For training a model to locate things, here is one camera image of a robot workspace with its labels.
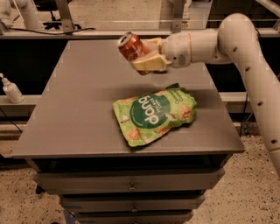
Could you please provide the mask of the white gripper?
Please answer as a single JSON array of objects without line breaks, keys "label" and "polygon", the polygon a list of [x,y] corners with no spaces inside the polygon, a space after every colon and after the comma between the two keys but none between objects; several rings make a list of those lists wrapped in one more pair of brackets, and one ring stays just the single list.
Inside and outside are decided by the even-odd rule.
[{"label": "white gripper", "polygon": [[149,53],[130,62],[137,71],[161,71],[168,66],[180,68],[188,67],[191,64],[191,37],[189,33],[175,33],[164,41],[161,38],[145,39],[143,45]]}]

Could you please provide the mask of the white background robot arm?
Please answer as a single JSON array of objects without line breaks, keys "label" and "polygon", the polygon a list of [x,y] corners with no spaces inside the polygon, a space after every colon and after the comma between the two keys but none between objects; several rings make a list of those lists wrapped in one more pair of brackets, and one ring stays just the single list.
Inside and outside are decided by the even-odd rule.
[{"label": "white background robot arm", "polygon": [[16,9],[28,30],[39,30],[43,24],[33,0],[0,0],[0,22],[7,28],[12,27],[11,10]]}]

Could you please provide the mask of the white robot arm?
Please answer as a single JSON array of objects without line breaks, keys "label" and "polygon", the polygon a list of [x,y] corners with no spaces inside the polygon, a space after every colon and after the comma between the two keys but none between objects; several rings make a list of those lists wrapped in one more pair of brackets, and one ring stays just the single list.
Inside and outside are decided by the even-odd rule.
[{"label": "white robot arm", "polygon": [[160,71],[193,63],[233,63],[277,175],[280,176],[280,81],[263,56],[256,28],[243,14],[227,16],[217,29],[182,31],[143,42],[148,54],[134,59],[137,71]]}]

